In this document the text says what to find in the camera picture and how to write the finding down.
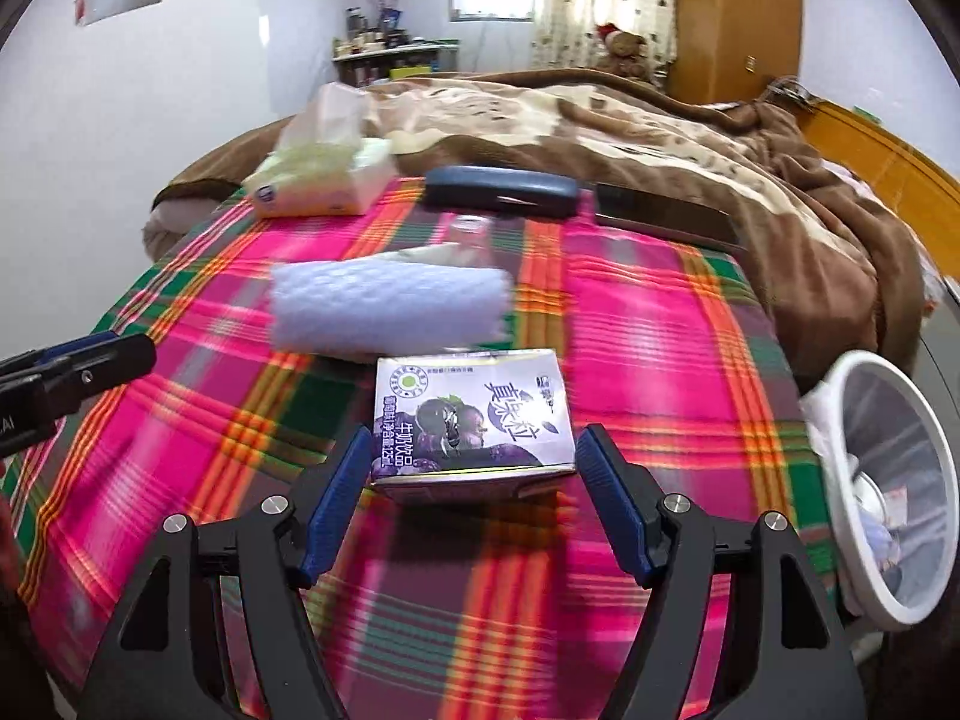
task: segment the rolled towel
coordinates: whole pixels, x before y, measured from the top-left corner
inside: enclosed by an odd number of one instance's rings
[[[512,281],[491,268],[361,258],[274,266],[272,344],[333,357],[429,354],[506,338]]]

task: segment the white trash can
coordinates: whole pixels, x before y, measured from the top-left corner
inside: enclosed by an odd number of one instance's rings
[[[884,631],[915,625],[947,587],[957,477],[933,409],[871,352],[843,355],[800,402],[821,457],[844,605]]]

